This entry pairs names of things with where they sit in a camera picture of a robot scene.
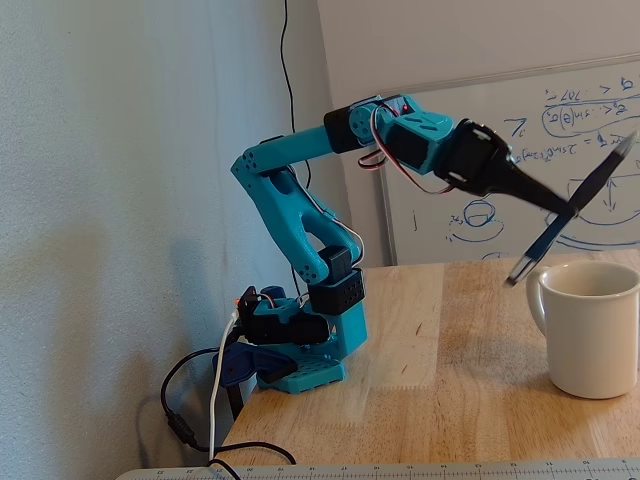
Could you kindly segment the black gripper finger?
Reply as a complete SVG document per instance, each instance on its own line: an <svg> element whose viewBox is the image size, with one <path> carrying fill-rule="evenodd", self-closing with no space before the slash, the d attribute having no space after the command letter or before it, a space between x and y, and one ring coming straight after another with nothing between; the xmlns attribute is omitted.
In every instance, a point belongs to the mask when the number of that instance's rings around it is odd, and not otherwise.
<svg viewBox="0 0 640 480"><path fill-rule="evenodd" d="M573 217L574 207L549 187L521 170L498 170L482 178L486 193L496 193L520 199L557 215Z"/></svg>
<svg viewBox="0 0 640 480"><path fill-rule="evenodd" d="M498 193L518 198L544 210L574 210L567 199L519 169L512 161L507 144L501 144L498 151L503 157L497 161Z"/></svg>

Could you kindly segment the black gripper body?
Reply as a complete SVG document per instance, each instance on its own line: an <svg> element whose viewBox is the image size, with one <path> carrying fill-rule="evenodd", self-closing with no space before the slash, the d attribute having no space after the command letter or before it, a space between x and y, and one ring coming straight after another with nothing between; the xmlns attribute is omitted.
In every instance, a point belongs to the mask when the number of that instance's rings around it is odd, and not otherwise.
<svg viewBox="0 0 640 480"><path fill-rule="evenodd" d="M506 194L508 156L507 143L494 130L465 118L443 145L434 172L451 187L475 196Z"/></svg>

